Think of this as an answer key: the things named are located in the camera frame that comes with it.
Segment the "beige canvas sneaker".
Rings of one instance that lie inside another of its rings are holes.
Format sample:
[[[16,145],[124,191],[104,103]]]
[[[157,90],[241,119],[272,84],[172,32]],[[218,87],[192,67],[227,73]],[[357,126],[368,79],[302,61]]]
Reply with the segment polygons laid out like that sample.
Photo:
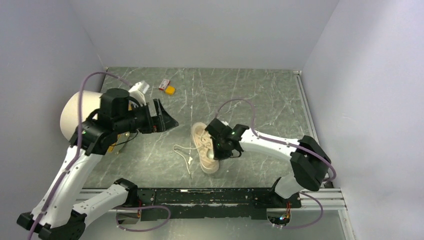
[[[214,174],[219,169],[219,161],[214,159],[213,141],[206,131],[207,125],[196,122],[191,127],[191,139],[199,155],[199,163],[205,174]]]

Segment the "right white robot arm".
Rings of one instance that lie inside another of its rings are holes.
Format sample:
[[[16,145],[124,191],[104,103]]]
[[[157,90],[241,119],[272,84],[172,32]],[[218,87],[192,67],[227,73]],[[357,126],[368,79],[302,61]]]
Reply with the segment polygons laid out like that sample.
[[[318,142],[309,135],[301,139],[283,138],[255,131],[237,124],[230,127],[221,120],[213,119],[205,128],[212,140],[215,160],[240,157],[244,152],[253,152],[287,162],[291,174],[279,177],[273,184],[270,202],[282,207],[289,198],[302,191],[317,192],[331,166],[331,160]]]

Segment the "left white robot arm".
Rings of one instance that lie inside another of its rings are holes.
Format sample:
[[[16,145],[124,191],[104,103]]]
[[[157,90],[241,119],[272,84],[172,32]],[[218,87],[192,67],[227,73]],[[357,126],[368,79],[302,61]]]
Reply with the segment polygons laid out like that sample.
[[[79,121],[70,138],[60,171],[39,204],[17,218],[17,224],[42,240],[77,240],[94,220],[112,209],[139,209],[138,186],[120,178],[96,196],[77,203],[88,176],[120,134],[169,131],[178,122],[155,99],[156,115],[133,94],[111,88],[100,96],[99,108]]]

